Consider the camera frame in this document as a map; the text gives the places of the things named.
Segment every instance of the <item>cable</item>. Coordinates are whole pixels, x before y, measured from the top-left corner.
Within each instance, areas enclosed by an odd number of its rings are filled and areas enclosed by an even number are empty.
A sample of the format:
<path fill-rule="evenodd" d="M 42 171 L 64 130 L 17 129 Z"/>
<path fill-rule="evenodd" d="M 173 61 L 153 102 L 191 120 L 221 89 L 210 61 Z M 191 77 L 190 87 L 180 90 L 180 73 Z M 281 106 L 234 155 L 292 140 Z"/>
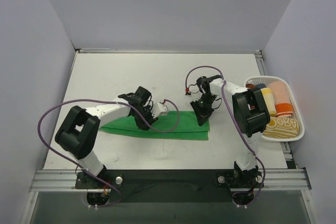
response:
<path fill-rule="evenodd" d="M 196 68 L 193 68 L 192 70 L 190 70 L 189 73 L 187 74 L 187 76 L 185 77 L 185 90 L 187 90 L 187 88 L 188 88 L 187 87 L 187 83 L 188 83 L 188 77 L 189 77 L 189 75 L 191 74 L 191 72 L 193 72 L 194 70 L 199 69 L 199 68 L 212 68 L 212 69 L 215 69 L 215 70 L 217 70 L 220 73 L 221 78 L 224 79 L 223 73 L 218 68 L 215 68 L 213 66 L 199 66 L 199 67 L 196 67 Z"/>
<path fill-rule="evenodd" d="M 150 102 L 153 102 L 153 101 L 152 101 L 152 94 L 149 96 L 147 102 L 148 102 L 148 103 L 145 104 L 143 107 L 146 107 L 146 106 L 148 106 L 148 105 L 150 104 Z"/>
<path fill-rule="evenodd" d="M 219 100 L 220 100 L 220 104 L 216 108 L 214 108 L 213 110 L 217 110 L 222 105 L 222 102 L 223 102 L 222 98 L 218 98 L 215 101 L 219 101 Z"/>
<path fill-rule="evenodd" d="M 199 90 L 198 90 L 196 93 L 191 92 L 191 91 L 190 91 L 190 87 L 191 87 L 191 86 L 197 86 L 197 85 L 196 85 L 196 84 L 190 84 L 190 85 L 188 86 L 189 93 L 191 93 L 191 94 L 197 94 L 197 93 L 199 93 Z"/>
<path fill-rule="evenodd" d="M 149 127 L 151 128 L 152 130 L 156 131 L 156 132 L 159 132 L 159 133 L 167 133 L 167 132 L 171 132 L 173 131 L 177 125 L 179 124 L 179 121 L 180 121 L 180 111 L 178 110 L 178 107 L 176 106 L 175 103 L 173 103 L 172 101 L 170 100 L 167 100 L 167 99 L 164 99 L 163 100 L 163 103 L 165 102 L 169 102 L 171 105 L 173 105 L 177 111 L 177 120 L 176 120 L 176 123 L 175 125 L 168 131 L 159 131 L 155 128 L 153 128 L 147 121 L 146 119 L 142 116 L 142 114 L 135 108 L 133 107 L 132 105 L 128 104 L 128 103 L 125 103 L 125 102 L 114 102 L 114 101 L 100 101 L 100 100 L 94 100 L 94 99 L 75 99 L 75 100 L 70 100 L 70 101 L 66 101 L 66 102 L 63 102 L 63 103 L 60 103 L 59 105 L 56 105 L 52 108 L 50 108 L 49 110 L 47 110 L 42 116 L 41 118 L 38 120 L 38 123 L 37 123 L 37 134 L 40 138 L 40 140 L 42 141 L 42 143 L 49 149 L 51 150 L 52 152 L 56 153 L 57 155 L 59 155 L 60 157 L 66 159 L 67 161 L 70 161 L 72 162 L 73 164 L 75 164 L 76 166 L 80 167 L 85 173 L 87 173 L 89 176 L 95 178 L 96 180 L 98 180 L 99 182 L 102 182 L 103 184 L 107 185 L 108 187 L 110 187 L 111 189 L 113 189 L 115 192 L 117 192 L 119 195 L 121 195 L 121 192 L 116 189 L 114 186 L 112 186 L 110 183 L 107 183 L 106 181 L 104 181 L 103 179 L 95 176 L 94 174 L 92 174 L 91 172 L 89 172 L 88 170 L 85 170 L 79 163 L 77 163 L 76 161 L 72 160 L 71 158 L 63 155 L 62 153 L 58 152 L 57 150 L 55 150 L 54 148 L 52 148 L 46 141 L 45 139 L 43 138 L 42 136 L 42 133 L 41 133 L 41 124 L 42 124 L 42 120 L 47 116 L 47 114 L 49 114 L 51 111 L 63 106 L 63 105 L 66 105 L 66 104 L 70 104 L 70 103 L 74 103 L 74 102 L 94 102 L 94 103 L 103 103 L 103 104 L 120 104 L 120 105 L 124 105 L 124 106 L 128 106 L 130 107 L 131 109 L 133 109 L 139 116 L 140 118 L 143 120 L 143 122 Z M 117 200 L 115 202 L 111 202 L 108 206 L 111 206 L 111 205 L 114 205 L 114 204 L 117 204 L 119 203 L 121 200 Z"/>
<path fill-rule="evenodd" d="M 227 101 L 227 99 L 226 99 L 226 97 L 225 97 L 225 93 L 224 93 L 224 86 L 225 86 L 225 84 L 226 84 L 226 80 L 224 80 L 224 83 L 223 83 L 223 85 L 222 85 L 222 97 L 223 97 L 224 103 L 225 103 L 225 105 L 226 105 L 226 107 L 227 107 L 227 110 L 228 110 L 228 112 L 229 112 L 229 114 L 230 114 L 230 116 L 231 116 L 231 119 L 232 119 L 233 123 L 234 123 L 235 126 L 236 126 L 236 129 L 237 129 L 237 131 L 238 131 L 238 133 L 239 133 L 240 138 L 243 140 L 245 146 L 249 149 L 249 151 L 252 152 L 252 154 L 253 154 L 253 156 L 255 157 L 255 159 L 256 159 L 257 161 L 259 161 L 259 163 L 260 163 L 261 166 L 262 166 L 262 171 L 264 172 L 264 174 L 263 174 L 263 179 L 261 180 L 261 185 L 260 185 L 260 187 L 259 187 L 259 189 L 258 189 L 258 192 L 257 192 L 256 196 L 254 197 L 253 200 L 251 200 L 250 203 L 248 203 L 248 204 L 245 205 L 246 207 L 248 207 L 248 206 L 250 206 L 252 203 L 254 203 L 255 200 L 256 200 L 256 199 L 259 197 L 259 195 L 260 195 L 261 188 L 262 188 L 262 186 L 264 185 L 264 181 L 265 181 L 265 177 L 266 177 L 266 169 L 265 169 L 264 164 L 263 164 L 262 161 L 260 160 L 260 158 L 257 157 L 256 152 L 255 152 L 255 151 L 249 146 L 249 144 L 246 142 L 246 140 L 245 140 L 245 138 L 244 138 L 244 136 L 243 136 L 243 134 L 242 134 L 242 131 L 240 130 L 240 128 L 239 128 L 239 126 L 238 126 L 238 123 L 237 123 L 237 121 L 236 121 L 236 119 L 235 119 L 235 116 L 233 115 L 233 113 L 232 113 L 232 111 L 231 111 L 231 109 L 230 109 L 230 107 L 229 107 L 228 101 Z M 233 193 L 233 194 L 232 194 L 232 197 L 235 196 L 235 195 L 237 195 L 237 194 L 241 194 L 241 193 L 246 193 L 246 192 L 236 192 L 236 193 Z"/>

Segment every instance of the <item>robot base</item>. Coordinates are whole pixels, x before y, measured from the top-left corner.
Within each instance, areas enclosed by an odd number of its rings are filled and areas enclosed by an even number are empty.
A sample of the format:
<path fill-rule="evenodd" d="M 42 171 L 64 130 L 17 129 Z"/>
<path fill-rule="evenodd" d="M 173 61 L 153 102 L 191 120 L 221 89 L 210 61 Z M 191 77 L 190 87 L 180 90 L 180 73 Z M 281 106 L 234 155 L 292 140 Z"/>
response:
<path fill-rule="evenodd" d="M 261 184 L 256 177 L 252 181 L 241 181 L 237 179 L 237 170 L 233 169 L 105 170 L 102 178 L 119 189 L 122 198 L 109 190 L 109 196 L 102 192 L 88 193 L 87 200 L 91 205 L 104 205 L 107 198 L 122 202 L 230 202 L 236 189 L 259 188 Z M 103 189 L 104 184 L 79 172 L 75 188 Z M 254 197 L 253 193 L 240 194 L 240 197 L 242 195 L 244 202 Z"/>

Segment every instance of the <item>pink item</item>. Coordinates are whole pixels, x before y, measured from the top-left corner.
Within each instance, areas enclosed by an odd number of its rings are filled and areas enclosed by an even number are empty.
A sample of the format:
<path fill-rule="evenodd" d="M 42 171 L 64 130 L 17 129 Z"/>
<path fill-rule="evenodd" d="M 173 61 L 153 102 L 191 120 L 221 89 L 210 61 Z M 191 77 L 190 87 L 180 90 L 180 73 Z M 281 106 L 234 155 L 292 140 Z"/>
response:
<path fill-rule="evenodd" d="M 268 85 L 272 89 L 275 108 L 277 110 L 276 117 L 292 116 L 293 108 L 290 104 L 289 94 L 286 89 L 286 84 L 282 81 L 275 81 Z"/>

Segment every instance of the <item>rolled towel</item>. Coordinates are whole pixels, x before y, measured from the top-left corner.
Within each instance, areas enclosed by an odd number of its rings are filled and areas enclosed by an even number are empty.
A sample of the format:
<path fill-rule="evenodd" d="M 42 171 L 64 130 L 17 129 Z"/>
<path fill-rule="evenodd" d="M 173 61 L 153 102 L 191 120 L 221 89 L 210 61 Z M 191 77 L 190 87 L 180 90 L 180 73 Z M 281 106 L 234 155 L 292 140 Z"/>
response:
<path fill-rule="evenodd" d="M 282 81 L 275 81 L 268 85 L 272 89 L 275 108 L 277 110 L 276 117 L 292 116 L 293 108 L 290 104 L 289 94 L 286 85 Z"/>
<path fill-rule="evenodd" d="M 263 88 L 266 87 L 266 85 L 263 84 L 263 83 L 261 83 L 261 84 L 257 84 L 256 87 L 257 87 L 257 88 L 260 88 L 260 89 L 263 89 Z"/>
<path fill-rule="evenodd" d="M 275 118 L 267 124 L 264 136 L 273 138 L 293 138 L 299 133 L 299 122 L 293 118 Z"/>
<path fill-rule="evenodd" d="M 277 111 L 275 109 L 275 102 L 274 102 L 274 98 L 273 98 L 272 89 L 263 88 L 263 89 L 261 89 L 261 92 L 263 94 L 262 96 L 264 97 L 269 115 L 270 116 L 275 116 L 277 114 Z"/>

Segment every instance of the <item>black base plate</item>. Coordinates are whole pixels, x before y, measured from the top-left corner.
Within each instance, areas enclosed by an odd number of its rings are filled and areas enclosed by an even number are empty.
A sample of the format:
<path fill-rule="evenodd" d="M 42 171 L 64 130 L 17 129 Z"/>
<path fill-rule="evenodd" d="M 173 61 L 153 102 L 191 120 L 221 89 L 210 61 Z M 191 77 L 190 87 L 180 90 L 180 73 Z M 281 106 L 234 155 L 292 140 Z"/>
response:
<path fill-rule="evenodd" d="M 117 185 L 115 178 L 122 177 Z M 218 182 L 224 176 L 225 183 Z M 78 173 L 76 189 L 97 189 L 103 185 L 92 185 Z M 105 181 L 111 182 L 122 192 L 123 202 L 229 202 L 234 188 L 251 185 L 237 183 L 234 170 L 107 170 Z M 111 191 L 110 201 L 120 196 Z"/>

